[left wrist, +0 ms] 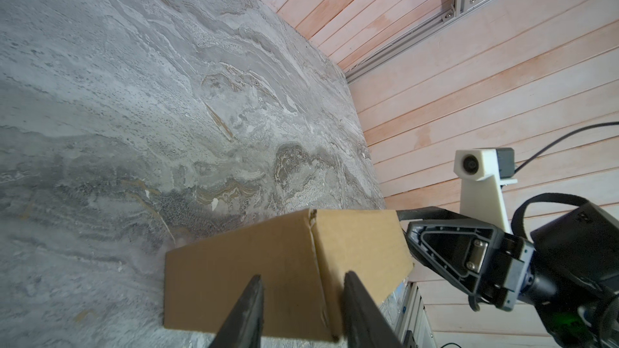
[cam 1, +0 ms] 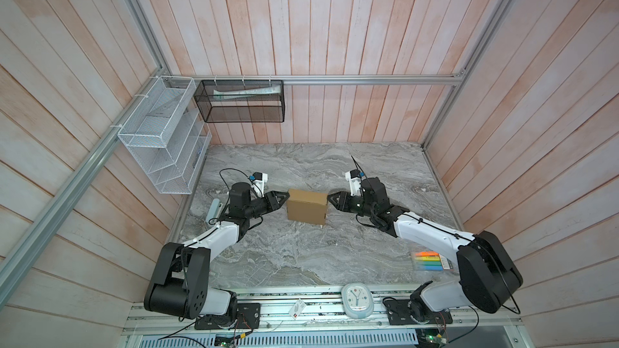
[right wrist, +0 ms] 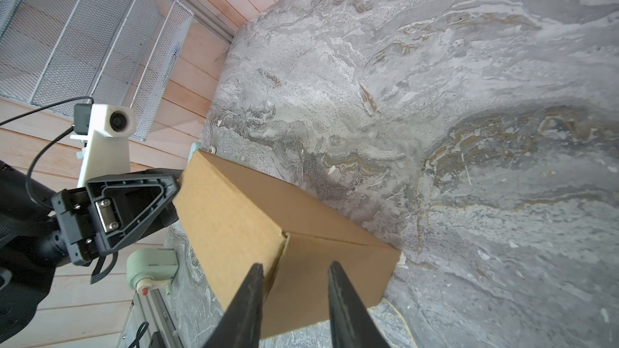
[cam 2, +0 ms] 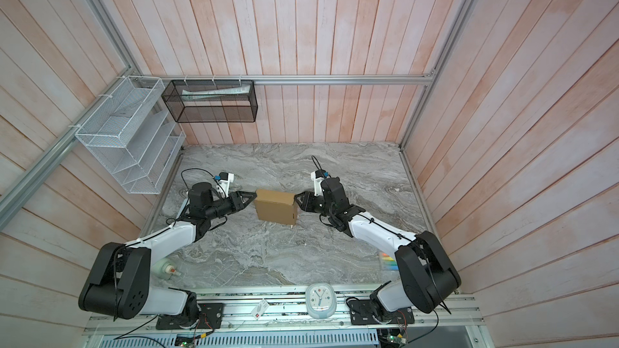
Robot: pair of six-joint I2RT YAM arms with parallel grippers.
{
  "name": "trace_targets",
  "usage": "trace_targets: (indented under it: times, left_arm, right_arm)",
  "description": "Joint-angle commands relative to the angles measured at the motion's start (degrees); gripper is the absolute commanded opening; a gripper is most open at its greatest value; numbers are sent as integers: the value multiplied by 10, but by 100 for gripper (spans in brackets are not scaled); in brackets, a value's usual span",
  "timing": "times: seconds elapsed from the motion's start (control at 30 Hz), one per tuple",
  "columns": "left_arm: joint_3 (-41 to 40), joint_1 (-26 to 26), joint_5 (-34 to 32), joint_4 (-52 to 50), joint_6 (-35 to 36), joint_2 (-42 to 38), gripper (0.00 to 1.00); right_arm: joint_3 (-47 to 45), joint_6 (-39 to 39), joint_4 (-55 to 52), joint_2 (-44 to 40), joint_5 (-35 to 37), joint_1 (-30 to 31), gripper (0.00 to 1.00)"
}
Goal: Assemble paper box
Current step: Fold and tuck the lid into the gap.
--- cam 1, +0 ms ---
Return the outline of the brown cardboard box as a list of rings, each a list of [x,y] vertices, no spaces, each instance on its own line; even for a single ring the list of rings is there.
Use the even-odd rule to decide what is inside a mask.
[[[328,208],[326,193],[290,189],[289,195],[286,203],[288,220],[317,226],[326,225]]]

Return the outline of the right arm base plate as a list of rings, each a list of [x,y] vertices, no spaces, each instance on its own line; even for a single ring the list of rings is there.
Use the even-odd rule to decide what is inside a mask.
[[[387,296],[382,299],[382,304],[390,325],[448,325],[453,323],[449,311],[432,312],[417,301],[398,300]]]

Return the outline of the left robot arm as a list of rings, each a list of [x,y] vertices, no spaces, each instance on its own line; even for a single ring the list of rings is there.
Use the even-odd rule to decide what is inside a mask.
[[[191,320],[215,317],[223,325],[237,320],[237,295],[209,284],[211,262],[242,240],[252,219],[279,210],[290,198],[280,191],[253,193],[247,182],[235,183],[212,228],[184,243],[163,246],[143,300],[147,311]]]

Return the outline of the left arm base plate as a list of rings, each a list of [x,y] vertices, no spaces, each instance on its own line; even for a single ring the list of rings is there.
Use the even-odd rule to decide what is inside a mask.
[[[260,303],[240,303],[224,315],[205,315],[195,323],[195,330],[255,330],[260,326]]]

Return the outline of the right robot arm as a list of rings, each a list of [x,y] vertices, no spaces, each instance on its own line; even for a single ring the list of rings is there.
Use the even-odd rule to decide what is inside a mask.
[[[428,281],[413,291],[408,307],[416,322],[425,323],[432,314],[464,306],[494,314],[514,299],[523,278],[495,234],[457,231],[395,205],[377,177],[356,177],[349,184],[349,192],[327,196],[335,209],[367,217],[370,227],[425,246],[446,257],[459,271],[455,280]]]

